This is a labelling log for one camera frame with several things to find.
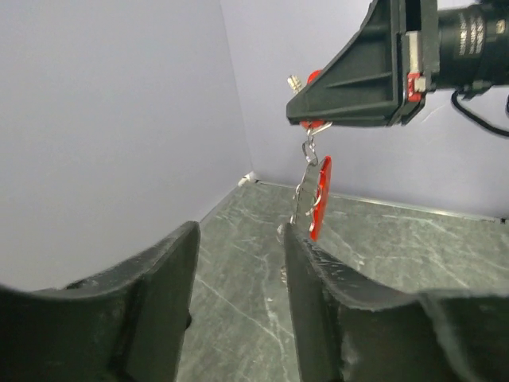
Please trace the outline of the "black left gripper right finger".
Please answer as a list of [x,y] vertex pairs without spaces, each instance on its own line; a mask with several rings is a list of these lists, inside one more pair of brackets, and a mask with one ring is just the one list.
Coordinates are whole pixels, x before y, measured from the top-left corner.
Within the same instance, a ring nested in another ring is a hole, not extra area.
[[506,290],[405,293],[287,224],[286,282],[303,381],[505,381]]

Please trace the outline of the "grey keyring holder red handle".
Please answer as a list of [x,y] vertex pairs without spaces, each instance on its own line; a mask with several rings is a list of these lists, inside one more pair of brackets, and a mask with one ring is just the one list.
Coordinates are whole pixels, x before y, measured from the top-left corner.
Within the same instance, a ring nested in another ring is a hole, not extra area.
[[318,156],[315,136],[330,128],[332,123],[313,121],[302,123],[302,126],[306,131],[306,139],[301,145],[306,167],[293,192],[293,212],[289,223],[312,241],[318,241],[327,209],[332,158]]

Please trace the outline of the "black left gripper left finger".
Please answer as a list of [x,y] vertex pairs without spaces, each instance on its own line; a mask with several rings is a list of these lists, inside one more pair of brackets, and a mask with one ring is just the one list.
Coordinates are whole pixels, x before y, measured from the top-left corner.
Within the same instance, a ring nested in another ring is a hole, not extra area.
[[182,224],[154,246],[61,289],[1,289],[4,381],[174,381],[200,248]]

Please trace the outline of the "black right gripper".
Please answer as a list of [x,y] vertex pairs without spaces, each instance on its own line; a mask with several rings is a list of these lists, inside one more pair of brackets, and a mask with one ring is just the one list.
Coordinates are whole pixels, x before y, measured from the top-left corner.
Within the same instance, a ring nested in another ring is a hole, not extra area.
[[[383,127],[390,122],[400,106],[400,10],[400,1],[371,2],[359,31],[287,103],[291,124],[321,120],[342,127]],[[487,126],[458,98],[470,100],[508,85],[508,2],[439,10],[435,1],[419,1],[406,11],[406,25],[415,29],[406,31],[404,48],[418,54],[418,68],[403,67],[406,103],[414,108],[397,122],[408,123],[424,107],[426,94],[449,89],[457,111]]]

